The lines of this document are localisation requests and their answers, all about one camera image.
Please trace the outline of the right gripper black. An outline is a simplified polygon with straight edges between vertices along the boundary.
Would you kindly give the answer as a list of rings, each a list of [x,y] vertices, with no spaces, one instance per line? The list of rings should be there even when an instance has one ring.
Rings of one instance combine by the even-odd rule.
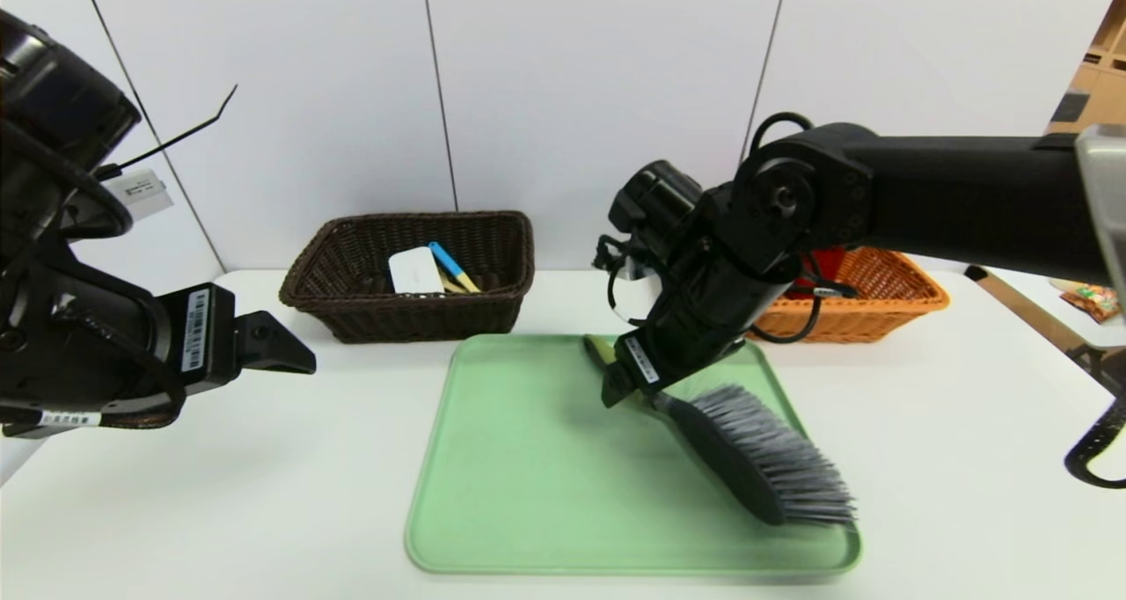
[[[615,344],[604,364],[602,404],[615,408],[636,389],[653,395],[742,348],[747,278],[729,266],[707,266],[676,283],[660,276],[660,294],[642,325]]]

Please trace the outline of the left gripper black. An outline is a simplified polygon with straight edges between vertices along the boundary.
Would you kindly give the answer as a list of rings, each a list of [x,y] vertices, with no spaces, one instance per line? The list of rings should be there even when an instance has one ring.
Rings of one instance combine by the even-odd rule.
[[[213,283],[154,296],[81,263],[51,274],[46,412],[177,413],[193,392],[236,378],[236,367],[318,371],[287,326],[268,311],[234,317],[232,292]]]

